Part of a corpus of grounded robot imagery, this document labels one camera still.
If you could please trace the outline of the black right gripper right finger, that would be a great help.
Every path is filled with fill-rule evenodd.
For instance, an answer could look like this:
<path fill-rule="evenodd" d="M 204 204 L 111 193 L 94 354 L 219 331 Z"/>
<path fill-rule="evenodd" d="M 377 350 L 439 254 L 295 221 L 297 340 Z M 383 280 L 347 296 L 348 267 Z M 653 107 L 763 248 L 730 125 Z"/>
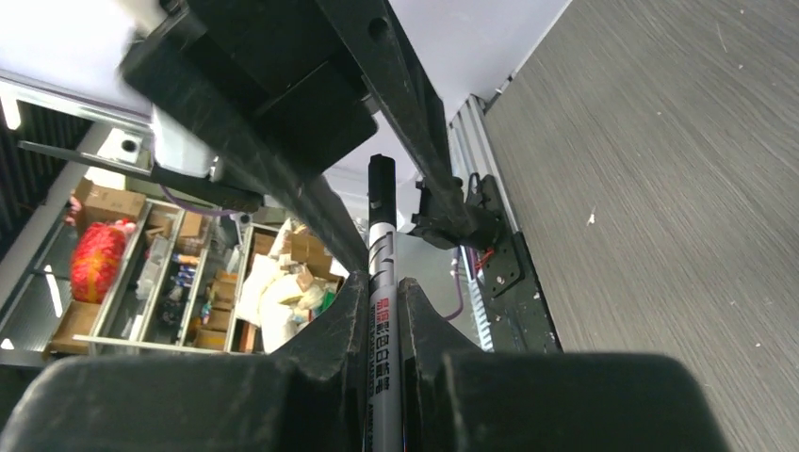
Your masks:
<path fill-rule="evenodd" d="M 411 451 L 725 451 L 679 361 L 641 353 L 485 352 L 418 282 L 398 287 Z"/>

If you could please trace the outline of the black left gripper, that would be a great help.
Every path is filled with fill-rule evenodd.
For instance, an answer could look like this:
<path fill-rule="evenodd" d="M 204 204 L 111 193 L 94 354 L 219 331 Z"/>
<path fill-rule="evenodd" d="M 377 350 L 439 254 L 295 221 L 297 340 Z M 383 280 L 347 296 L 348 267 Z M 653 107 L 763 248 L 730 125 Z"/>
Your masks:
<path fill-rule="evenodd" d="M 367 248 L 319 175 L 377 133 L 365 85 L 421 176 L 410 233 L 442 250 L 497 243 L 497 215 L 452 173 L 443 103 L 388 2 L 176 1 L 162 40 L 128 52 L 124 81 L 348 271 L 367 270 Z"/>

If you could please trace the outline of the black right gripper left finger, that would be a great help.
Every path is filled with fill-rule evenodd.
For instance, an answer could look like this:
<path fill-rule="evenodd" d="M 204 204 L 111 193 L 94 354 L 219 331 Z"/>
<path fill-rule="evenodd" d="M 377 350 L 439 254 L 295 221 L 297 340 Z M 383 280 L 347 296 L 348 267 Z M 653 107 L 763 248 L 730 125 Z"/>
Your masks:
<path fill-rule="evenodd" d="M 5 451 L 358 451 L 366 416 L 368 277 L 269 355 L 103 355 L 31 383 Z"/>

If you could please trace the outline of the black white marker pen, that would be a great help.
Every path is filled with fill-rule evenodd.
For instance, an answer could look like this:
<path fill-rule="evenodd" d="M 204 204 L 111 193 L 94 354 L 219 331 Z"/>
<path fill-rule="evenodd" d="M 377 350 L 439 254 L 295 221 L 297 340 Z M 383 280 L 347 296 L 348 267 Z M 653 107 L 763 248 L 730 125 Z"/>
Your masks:
<path fill-rule="evenodd" d="M 375 154 L 368 165 L 366 451 L 404 449 L 396 235 L 396 162 Z"/>

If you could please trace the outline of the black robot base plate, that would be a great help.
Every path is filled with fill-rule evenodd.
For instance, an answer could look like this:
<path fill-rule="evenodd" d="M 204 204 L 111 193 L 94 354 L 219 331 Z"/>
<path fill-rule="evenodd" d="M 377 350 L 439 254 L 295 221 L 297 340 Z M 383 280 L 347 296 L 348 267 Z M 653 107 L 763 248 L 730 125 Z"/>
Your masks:
<path fill-rule="evenodd" d="M 558 338 L 530 252 L 492 175 L 472 173 L 455 184 L 481 229 L 466 238 L 455 234 L 424 180 L 411 235 L 440 250 L 455 250 L 458 272 L 466 277 L 481 344 L 487 350 L 559 353 Z"/>

